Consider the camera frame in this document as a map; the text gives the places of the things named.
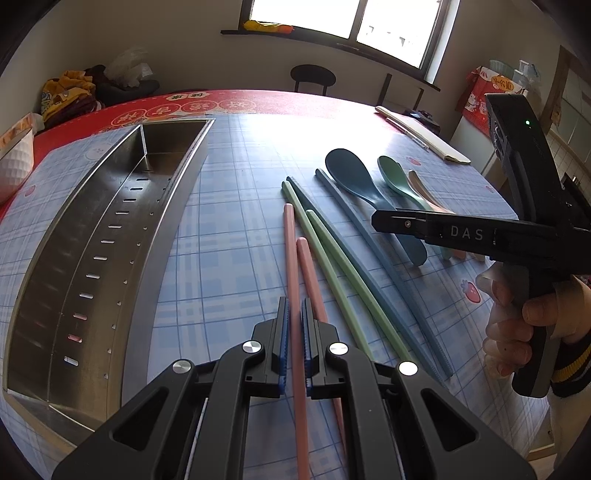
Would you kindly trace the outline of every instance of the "blue gripper pad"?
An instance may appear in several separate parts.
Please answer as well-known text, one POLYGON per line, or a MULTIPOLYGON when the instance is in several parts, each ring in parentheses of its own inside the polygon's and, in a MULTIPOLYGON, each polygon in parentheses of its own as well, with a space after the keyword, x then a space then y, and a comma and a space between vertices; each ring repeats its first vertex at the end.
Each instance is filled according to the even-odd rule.
POLYGON ((305 298, 301 302, 301 327, 302 327, 302 338, 304 348, 304 371, 306 375, 306 395, 309 397, 312 388, 312 351, 311 351, 311 339, 310 339, 310 321, 314 321, 312 312, 312 303, 309 298, 305 298))
POLYGON ((290 303, 285 299, 285 306, 282 307, 281 302, 277 311, 277 327, 281 326, 281 342, 279 347, 279 389, 282 394, 285 394, 285 382, 287 381, 287 348, 289 346, 288 333, 290 322, 290 303))

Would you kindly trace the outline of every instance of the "yellow clothing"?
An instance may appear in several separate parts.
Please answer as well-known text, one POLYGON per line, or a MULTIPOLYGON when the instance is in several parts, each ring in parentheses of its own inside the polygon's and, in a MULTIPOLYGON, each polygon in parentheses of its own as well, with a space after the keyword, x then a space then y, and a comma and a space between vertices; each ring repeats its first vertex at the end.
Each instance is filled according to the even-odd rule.
POLYGON ((81 70, 66 70, 58 79, 45 82, 41 92, 41 114, 43 121, 71 104, 78 98, 95 94, 92 77, 85 76, 81 70))

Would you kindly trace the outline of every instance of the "human hand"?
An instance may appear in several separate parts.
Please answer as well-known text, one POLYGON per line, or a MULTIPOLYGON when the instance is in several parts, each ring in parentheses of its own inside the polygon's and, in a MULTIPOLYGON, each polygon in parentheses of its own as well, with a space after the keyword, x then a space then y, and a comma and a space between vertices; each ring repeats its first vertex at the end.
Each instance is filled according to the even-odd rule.
POLYGON ((577 343, 591 329, 591 290, 578 278, 554 284, 555 293, 525 302, 519 311, 511 302, 513 294, 504 279, 502 263, 476 277, 476 286, 494 300, 486 339, 482 347, 485 364, 493 377, 507 377, 531 359, 527 343, 534 326, 555 325, 553 338, 568 344, 577 343))

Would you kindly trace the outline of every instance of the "stainless steel tray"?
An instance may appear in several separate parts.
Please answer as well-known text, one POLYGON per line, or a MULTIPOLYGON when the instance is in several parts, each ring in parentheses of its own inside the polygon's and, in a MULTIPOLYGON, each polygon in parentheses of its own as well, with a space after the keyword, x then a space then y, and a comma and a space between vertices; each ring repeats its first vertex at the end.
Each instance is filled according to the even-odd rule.
POLYGON ((158 293, 212 119, 138 125, 76 187, 21 284, 7 402, 72 450, 147 382, 158 293))

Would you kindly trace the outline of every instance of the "pink chopstick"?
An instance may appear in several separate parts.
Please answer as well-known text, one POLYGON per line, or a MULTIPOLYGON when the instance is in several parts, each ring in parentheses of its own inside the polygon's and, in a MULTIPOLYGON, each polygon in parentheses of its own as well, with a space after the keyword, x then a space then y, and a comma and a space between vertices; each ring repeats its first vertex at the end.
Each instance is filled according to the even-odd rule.
MULTIPOLYGON (((320 322, 328 323, 329 320, 326 315, 326 309, 324 308, 324 301, 322 300, 322 293, 320 292, 318 277, 316 277, 316 270, 314 269, 314 262, 312 260, 312 254, 310 253, 308 240, 301 236, 296 241, 296 244, 298 257, 300 259, 301 272, 304 275, 304 282, 306 284, 306 291, 312 302, 314 318, 320 322)), ((336 421, 339 424, 340 439, 343 444, 343 450, 346 452, 345 423, 343 421, 343 407, 340 403, 340 398, 334 398, 333 404, 335 406, 336 421)))
POLYGON ((304 372, 304 344, 300 320, 300 282, 297 269, 296 223, 294 207, 283 208, 285 233, 285 263, 287 266, 287 298, 290 302, 291 382, 294 391, 295 449, 298 480, 310 480, 308 458, 308 423, 306 419, 306 374, 304 372))

